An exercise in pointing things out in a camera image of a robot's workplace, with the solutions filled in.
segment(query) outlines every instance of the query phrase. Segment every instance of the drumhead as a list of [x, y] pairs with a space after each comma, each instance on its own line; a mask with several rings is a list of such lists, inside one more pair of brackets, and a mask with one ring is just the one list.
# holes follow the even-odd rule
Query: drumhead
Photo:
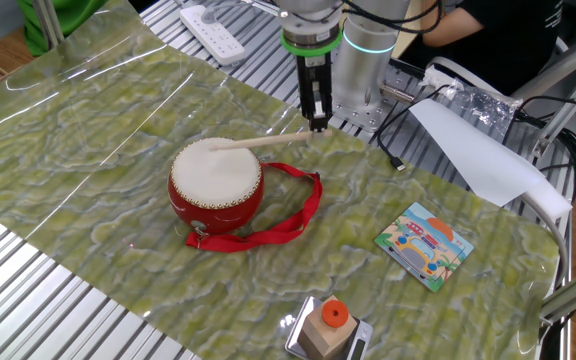
[[208, 138], [177, 155], [172, 166], [173, 185], [195, 206], [217, 209], [238, 205], [257, 190], [261, 167], [248, 149], [210, 150], [234, 140]]

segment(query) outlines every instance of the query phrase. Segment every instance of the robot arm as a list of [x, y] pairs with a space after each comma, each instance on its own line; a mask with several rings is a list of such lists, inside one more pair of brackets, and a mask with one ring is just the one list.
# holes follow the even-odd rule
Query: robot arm
[[[403, 19], [410, 0], [354, 0], [370, 13]], [[341, 0], [277, 0], [282, 43], [297, 60], [302, 113], [321, 132], [338, 107], [366, 113], [381, 101], [380, 87], [397, 31], [352, 14], [342, 34]], [[332, 77], [330, 52], [341, 43]]]
[[282, 43], [297, 60], [301, 110], [310, 130], [322, 132], [332, 117], [330, 52], [341, 41], [340, 0], [279, 0]]

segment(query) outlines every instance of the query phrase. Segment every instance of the drumstick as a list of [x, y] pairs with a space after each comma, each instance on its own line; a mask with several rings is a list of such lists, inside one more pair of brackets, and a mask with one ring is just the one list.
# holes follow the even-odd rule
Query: drumstick
[[[301, 133], [285, 134], [285, 135], [275, 135], [275, 136], [264, 136], [256, 139], [239, 140], [230, 144], [215, 145], [210, 150], [232, 150], [232, 149], [247, 149], [257, 146], [274, 145], [287, 143], [291, 141], [304, 141], [314, 139], [316, 133], [312, 131], [305, 131]], [[328, 129], [323, 132], [323, 136], [332, 136], [332, 130]]]

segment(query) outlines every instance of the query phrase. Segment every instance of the drum body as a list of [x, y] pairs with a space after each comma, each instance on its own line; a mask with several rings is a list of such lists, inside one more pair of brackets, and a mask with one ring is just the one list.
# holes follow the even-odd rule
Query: drum body
[[248, 149], [210, 148], [231, 142], [208, 138], [182, 150], [168, 177], [168, 194], [177, 216], [195, 231], [223, 234], [255, 216], [263, 198], [263, 173]]

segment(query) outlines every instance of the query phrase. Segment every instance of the white power strip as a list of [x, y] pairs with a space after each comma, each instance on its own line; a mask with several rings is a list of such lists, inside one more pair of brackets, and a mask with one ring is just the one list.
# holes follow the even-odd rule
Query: white power strip
[[246, 57], [245, 49], [237, 39], [219, 22], [206, 24], [201, 15], [206, 11], [202, 5], [195, 5], [180, 11], [181, 22], [202, 43], [219, 64], [232, 65]]

